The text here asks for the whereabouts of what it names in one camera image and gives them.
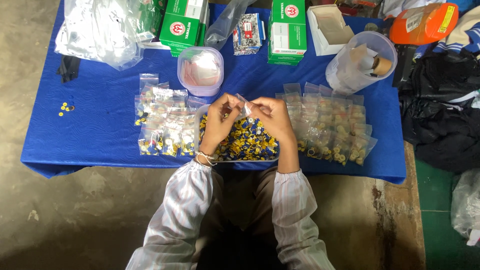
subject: bracelet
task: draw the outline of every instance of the bracelet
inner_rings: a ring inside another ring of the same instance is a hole
[[[210,166],[215,166],[215,165],[217,165],[217,163],[213,164],[212,162],[210,162],[210,160],[216,160],[216,159],[218,158],[218,155],[217,155],[217,154],[215,154],[213,157],[211,157],[211,156],[208,156],[208,155],[206,155],[206,154],[204,154],[204,153],[202,153],[202,152],[197,152],[197,156],[196,156],[195,158],[197,159],[197,162],[200,163],[200,162],[198,161],[198,156],[204,156],[205,159],[207,160],[208,164],[210,164]]]

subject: person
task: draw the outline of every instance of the person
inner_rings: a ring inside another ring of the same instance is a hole
[[[243,106],[280,144],[278,167],[258,177],[245,231],[235,230],[223,215],[223,178],[212,169],[211,160]],[[224,94],[208,108],[199,152],[169,179],[144,245],[134,251],[126,269],[333,269],[310,217],[316,208],[300,169],[285,102],[260,97],[243,104]]]

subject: person's left hand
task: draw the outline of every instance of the person's left hand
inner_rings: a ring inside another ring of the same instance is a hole
[[[218,144],[230,133],[235,118],[241,113],[243,106],[245,104],[236,96],[225,93],[208,107],[208,120],[200,152],[208,156],[215,153]]]

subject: tape roll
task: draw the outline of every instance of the tape roll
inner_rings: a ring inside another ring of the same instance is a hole
[[[392,62],[390,60],[380,56],[375,56],[373,58],[373,74],[377,74],[378,76],[385,75],[391,67]]]

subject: arm sleeve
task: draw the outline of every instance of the arm sleeve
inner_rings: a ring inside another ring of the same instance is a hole
[[[163,203],[148,224],[144,246],[134,251],[127,270],[190,270],[212,192],[211,168],[194,160],[180,167],[170,177]]]
[[[278,241],[278,258],[289,270],[334,269],[318,227],[310,218],[317,209],[307,178],[300,171],[276,173],[272,222]]]

